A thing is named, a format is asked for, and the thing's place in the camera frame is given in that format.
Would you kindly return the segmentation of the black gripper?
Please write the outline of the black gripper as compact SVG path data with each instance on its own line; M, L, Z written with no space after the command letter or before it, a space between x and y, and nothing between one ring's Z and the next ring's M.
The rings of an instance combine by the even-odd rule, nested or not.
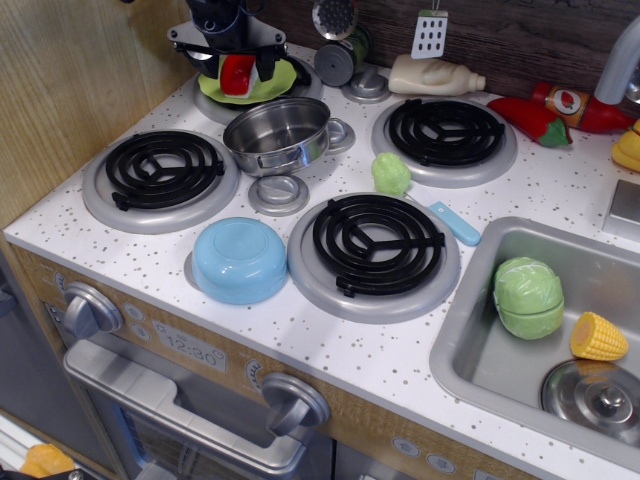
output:
M261 82L273 78L276 62L286 56L285 33L255 16L240 15L222 28L213 20L206 20L202 25L191 20L171 27L167 38L194 68L211 79L219 78L219 55L256 55Z

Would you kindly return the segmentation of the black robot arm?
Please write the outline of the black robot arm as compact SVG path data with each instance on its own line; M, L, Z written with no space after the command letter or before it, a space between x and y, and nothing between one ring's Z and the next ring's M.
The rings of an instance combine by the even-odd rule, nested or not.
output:
M190 20L169 28L167 38L202 75L219 77L228 55L253 56L261 81L272 79L286 56L286 35L258 19L263 6L245 1L189 1Z

